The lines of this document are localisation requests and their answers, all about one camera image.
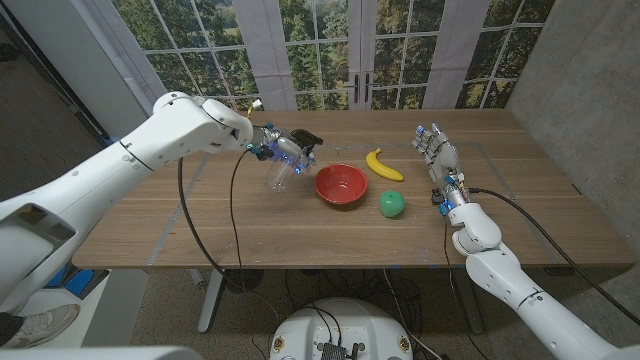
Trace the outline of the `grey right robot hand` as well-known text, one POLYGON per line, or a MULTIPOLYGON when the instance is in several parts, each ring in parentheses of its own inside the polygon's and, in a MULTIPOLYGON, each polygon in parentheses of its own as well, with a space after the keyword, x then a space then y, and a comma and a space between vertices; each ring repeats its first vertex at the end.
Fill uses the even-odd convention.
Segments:
POLYGON ((412 145, 424 158, 429 176, 438 186, 445 183, 446 176, 460 172, 457 149, 435 122, 431 127, 419 125, 412 145))

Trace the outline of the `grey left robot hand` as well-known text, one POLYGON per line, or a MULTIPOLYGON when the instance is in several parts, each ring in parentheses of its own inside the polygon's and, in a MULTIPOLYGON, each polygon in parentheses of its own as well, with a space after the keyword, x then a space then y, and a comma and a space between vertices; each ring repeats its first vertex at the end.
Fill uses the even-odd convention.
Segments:
POLYGON ((309 172, 316 165, 314 147, 322 145, 323 139, 304 129, 266 129, 272 159, 283 160, 294 172, 309 172))

